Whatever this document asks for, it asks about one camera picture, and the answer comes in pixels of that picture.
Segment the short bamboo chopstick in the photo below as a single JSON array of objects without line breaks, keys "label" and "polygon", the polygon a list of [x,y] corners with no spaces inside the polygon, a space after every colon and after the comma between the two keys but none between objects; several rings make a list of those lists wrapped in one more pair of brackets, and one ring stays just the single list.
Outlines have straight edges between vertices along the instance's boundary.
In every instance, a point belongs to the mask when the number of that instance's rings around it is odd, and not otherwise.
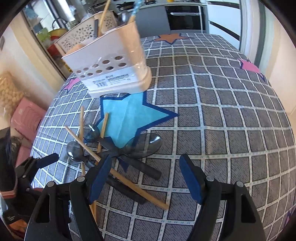
[{"label": "short bamboo chopstick", "polygon": [[[83,135],[84,135],[84,106],[81,106],[80,108],[80,119],[79,119],[79,124],[80,124],[80,130],[79,130],[79,138],[81,141],[83,141]],[[81,162],[81,171],[82,175],[85,176],[85,164],[84,162]]]}]

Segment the white perforated storage cart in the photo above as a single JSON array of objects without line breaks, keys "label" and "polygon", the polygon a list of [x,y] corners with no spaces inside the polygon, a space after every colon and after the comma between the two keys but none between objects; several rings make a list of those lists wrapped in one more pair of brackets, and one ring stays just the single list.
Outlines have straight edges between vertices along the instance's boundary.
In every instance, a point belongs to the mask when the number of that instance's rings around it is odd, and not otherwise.
[{"label": "white perforated storage cart", "polygon": [[[55,47],[59,53],[64,56],[70,49],[75,45],[80,44],[84,41],[89,41],[94,39],[95,34],[95,20],[100,22],[103,11],[92,15],[86,20],[82,21],[74,28],[65,33],[60,37],[55,43]],[[107,11],[103,20],[102,33],[106,33],[117,27],[117,21],[114,15],[114,11]]]}]

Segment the white refrigerator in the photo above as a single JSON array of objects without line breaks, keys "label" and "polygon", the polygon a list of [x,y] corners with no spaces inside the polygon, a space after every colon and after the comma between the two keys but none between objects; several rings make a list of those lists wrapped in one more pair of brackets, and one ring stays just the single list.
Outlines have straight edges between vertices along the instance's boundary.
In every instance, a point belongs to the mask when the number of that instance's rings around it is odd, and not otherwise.
[{"label": "white refrigerator", "polygon": [[236,49],[240,48],[240,1],[207,1],[209,33],[219,35]]}]

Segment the black built-in oven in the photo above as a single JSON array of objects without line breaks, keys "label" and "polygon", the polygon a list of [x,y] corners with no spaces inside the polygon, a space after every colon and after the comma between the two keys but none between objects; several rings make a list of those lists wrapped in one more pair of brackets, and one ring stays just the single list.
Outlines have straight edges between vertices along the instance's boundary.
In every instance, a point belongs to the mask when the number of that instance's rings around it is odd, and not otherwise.
[{"label": "black built-in oven", "polygon": [[205,11],[203,6],[166,6],[170,30],[205,31]]}]

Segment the pink plastic stool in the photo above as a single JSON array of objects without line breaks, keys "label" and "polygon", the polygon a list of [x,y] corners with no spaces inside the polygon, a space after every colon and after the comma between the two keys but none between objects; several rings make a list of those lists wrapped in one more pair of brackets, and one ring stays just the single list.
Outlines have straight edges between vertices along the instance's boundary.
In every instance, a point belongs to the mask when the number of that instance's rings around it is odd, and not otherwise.
[{"label": "pink plastic stool", "polygon": [[45,114],[44,109],[25,97],[18,104],[11,118],[11,126],[23,137],[16,159],[16,167],[31,155],[33,142]]}]

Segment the black kitchen faucet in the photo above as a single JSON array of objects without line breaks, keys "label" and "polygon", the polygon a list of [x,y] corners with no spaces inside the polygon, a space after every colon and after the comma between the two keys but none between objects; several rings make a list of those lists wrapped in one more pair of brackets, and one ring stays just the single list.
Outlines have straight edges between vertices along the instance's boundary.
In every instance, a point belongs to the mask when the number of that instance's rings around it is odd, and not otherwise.
[{"label": "black kitchen faucet", "polygon": [[63,18],[56,18],[53,22],[52,22],[52,29],[58,29],[58,28],[63,28],[63,29],[67,29],[67,21]]}]

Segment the long diagonal bamboo chopstick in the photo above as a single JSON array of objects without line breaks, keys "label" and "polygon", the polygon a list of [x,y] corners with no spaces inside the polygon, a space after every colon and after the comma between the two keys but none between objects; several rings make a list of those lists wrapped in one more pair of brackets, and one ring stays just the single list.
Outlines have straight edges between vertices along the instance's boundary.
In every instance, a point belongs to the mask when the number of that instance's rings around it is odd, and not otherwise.
[{"label": "long diagonal bamboo chopstick", "polygon": [[[90,149],[87,145],[85,145],[83,143],[83,141],[78,136],[76,136],[74,134],[74,132],[72,132],[68,126],[65,126],[65,128],[69,132],[69,134],[72,137],[74,137],[74,139],[79,143],[79,145],[81,145],[81,147],[84,150],[86,150],[98,163],[101,161],[101,158],[99,156],[97,156],[97,154],[95,154],[95,152],[93,152],[92,149]],[[123,175],[119,174],[116,170],[114,170],[114,168],[111,168],[110,173],[114,177],[118,178],[123,184],[125,184],[126,186],[131,188],[133,191],[138,193],[140,196],[144,197],[149,202],[155,204],[156,206],[158,206],[158,207],[160,207],[160,208],[162,208],[164,210],[168,210],[168,208],[169,208],[168,204],[158,200],[156,197],[150,195],[145,190],[141,189],[140,187],[138,187],[137,185],[132,183],[130,180],[126,179]]]}]

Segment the grey checkered star tablecloth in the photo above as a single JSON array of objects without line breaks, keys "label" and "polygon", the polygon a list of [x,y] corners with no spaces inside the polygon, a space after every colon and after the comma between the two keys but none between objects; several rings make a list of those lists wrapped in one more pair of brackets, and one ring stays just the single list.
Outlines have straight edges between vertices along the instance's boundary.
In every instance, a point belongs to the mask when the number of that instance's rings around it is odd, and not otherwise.
[{"label": "grey checkered star tablecloth", "polygon": [[113,167],[167,203],[138,204],[105,185],[97,223],[106,240],[186,240],[199,212],[179,167],[179,156],[219,182],[241,181],[257,208],[267,240],[276,240],[295,210],[295,139],[283,105],[267,78],[222,37],[179,34],[142,40],[152,82],[147,103],[175,112],[136,129],[162,137],[144,162],[161,171],[154,180],[133,167]]}]

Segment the dark plastic spoon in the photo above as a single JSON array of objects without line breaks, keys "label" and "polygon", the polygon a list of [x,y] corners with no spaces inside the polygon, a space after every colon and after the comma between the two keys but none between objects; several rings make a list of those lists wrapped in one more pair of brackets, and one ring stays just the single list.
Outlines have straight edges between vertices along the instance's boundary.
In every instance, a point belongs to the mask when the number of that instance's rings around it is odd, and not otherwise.
[{"label": "dark plastic spoon", "polygon": [[[82,162],[85,164],[89,169],[95,166],[94,160],[90,159],[90,156],[84,155],[84,151],[77,142],[69,142],[66,146],[66,152],[68,157],[75,162]],[[114,189],[122,193],[123,195],[127,196],[128,198],[132,199],[139,204],[144,204],[146,199],[140,196],[138,193],[133,191],[131,188],[126,186],[125,184],[121,183],[117,179],[113,178],[110,174],[106,180],[107,184],[112,186]]]}]

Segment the blue striped tip chopstick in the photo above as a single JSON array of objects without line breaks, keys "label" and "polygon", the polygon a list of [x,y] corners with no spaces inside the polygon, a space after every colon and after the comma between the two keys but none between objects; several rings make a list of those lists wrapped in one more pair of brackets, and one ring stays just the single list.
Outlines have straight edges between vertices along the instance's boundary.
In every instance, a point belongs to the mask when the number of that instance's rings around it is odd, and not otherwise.
[{"label": "blue striped tip chopstick", "polygon": [[135,17],[138,13],[138,11],[140,10],[140,7],[142,6],[142,3],[143,3],[143,0],[138,0],[135,5],[134,5],[134,8],[133,8],[133,11],[132,11],[132,14],[128,20],[128,24],[132,23],[133,21],[135,21]]}]

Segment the small blue-grey spoon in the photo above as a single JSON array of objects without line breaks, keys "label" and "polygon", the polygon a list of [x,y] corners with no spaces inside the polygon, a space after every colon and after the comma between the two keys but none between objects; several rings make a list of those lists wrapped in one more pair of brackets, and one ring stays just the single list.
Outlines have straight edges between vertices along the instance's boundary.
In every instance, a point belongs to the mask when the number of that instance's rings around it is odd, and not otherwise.
[{"label": "small blue-grey spoon", "polygon": [[107,154],[104,155],[110,155],[111,157],[116,157],[119,155],[118,148],[115,146],[115,144],[112,144],[107,139],[101,137],[101,133],[99,128],[95,124],[86,124],[83,128],[84,130],[84,139],[89,143],[95,143],[99,142],[100,145],[107,148]]}]

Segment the large dark transparent spoon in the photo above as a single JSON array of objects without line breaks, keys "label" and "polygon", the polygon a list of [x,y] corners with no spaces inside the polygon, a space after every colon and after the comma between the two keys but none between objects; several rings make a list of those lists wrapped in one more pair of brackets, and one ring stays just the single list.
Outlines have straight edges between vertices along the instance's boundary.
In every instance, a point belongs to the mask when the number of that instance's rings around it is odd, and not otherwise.
[{"label": "large dark transparent spoon", "polygon": [[142,173],[159,180],[162,175],[161,171],[142,162],[141,159],[156,153],[162,142],[162,138],[155,133],[143,133],[130,139],[122,148],[109,142],[106,142],[108,145],[105,147],[110,150],[112,156],[121,158]]}]

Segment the white plastic utensil holder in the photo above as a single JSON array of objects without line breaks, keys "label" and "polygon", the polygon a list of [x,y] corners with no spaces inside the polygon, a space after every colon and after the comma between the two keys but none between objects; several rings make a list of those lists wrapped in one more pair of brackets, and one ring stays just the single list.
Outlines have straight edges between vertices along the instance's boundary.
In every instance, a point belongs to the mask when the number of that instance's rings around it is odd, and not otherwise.
[{"label": "white plastic utensil holder", "polygon": [[113,93],[140,93],[152,81],[135,22],[86,41],[62,58],[93,98]]}]

